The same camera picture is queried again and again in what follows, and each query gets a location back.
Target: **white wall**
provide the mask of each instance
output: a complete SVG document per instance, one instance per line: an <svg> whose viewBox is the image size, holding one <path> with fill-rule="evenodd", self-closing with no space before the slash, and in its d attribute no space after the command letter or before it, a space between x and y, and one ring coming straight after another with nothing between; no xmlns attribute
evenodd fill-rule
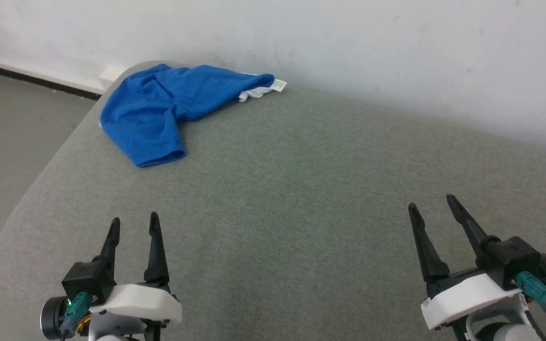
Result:
<svg viewBox="0 0 546 341"><path fill-rule="evenodd" d="M154 59L546 144L546 0L0 0L2 65L97 89Z"/></svg>

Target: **robotic arm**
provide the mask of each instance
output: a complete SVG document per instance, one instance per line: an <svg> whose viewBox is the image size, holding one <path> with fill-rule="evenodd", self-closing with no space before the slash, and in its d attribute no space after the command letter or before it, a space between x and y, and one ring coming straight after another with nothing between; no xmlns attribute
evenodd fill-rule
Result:
<svg viewBox="0 0 546 341"><path fill-rule="evenodd" d="M151 213L149 264L144 280L117 285L115 248L119 244L119 218L113 219L100 255L91 262L75 263L62 284L66 296L50 298L41 311L41 330L49 340L75 334L88 341L160 341L161 328L182 321L182 305L170 293L160 220Z"/></svg>
<svg viewBox="0 0 546 341"><path fill-rule="evenodd" d="M408 207L427 299L420 308L430 330L452 328L458 341L546 341L528 309L536 300L546 311L546 254L519 237L487 235L455 198L446 197L476 255L476 267L450 273L438 256L414 203ZM503 316L474 331L473 323Z"/></svg>

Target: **white baseboard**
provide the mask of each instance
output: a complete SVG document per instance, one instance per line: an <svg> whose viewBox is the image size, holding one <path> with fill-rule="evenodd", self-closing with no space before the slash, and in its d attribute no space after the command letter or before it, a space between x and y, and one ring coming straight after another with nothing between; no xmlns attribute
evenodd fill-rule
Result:
<svg viewBox="0 0 546 341"><path fill-rule="evenodd" d="M104 87L99 81L46 70L39 65L18 63L17 61L0 58L0 68L93 93L102 94L104 92Z"/></svg>

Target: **black baseboard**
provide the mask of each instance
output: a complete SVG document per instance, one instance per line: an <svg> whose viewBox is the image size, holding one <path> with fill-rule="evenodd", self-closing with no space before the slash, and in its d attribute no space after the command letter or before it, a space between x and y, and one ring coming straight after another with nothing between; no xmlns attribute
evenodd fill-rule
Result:
<svg viewBox="0 0 546 341"><path fill-rule="evenodd" d="M27 76L19 72L9 71L9 70L0 68L0 75L6 76L8 78L14 78L15 80L21 80L21 81L37 84L40 86L48 87L50 89L54 89L57 91L63 91L66 93L70 93L72 95L79 96L79 97L85 97L86 99L93 99L94 101L98 101L100 99L100 95L97 93L85 91L82 89L78 89L76 87L65 86L62 84L58 84L56 82L42 80L41 78L37 78L33 76Z"/></svg>

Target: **blue cloth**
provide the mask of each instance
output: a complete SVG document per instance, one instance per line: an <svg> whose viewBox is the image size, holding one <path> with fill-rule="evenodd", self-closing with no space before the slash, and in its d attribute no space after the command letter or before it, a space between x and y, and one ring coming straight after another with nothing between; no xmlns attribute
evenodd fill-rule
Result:
<svg viewBox="0 0 546 341"><path fill-rule="evenodd" d="M186 155L176 121L196 121L242 91L274 80L268 73L160 64L123 80L105 104L100 125L138 167L176 161Z"/></svg>

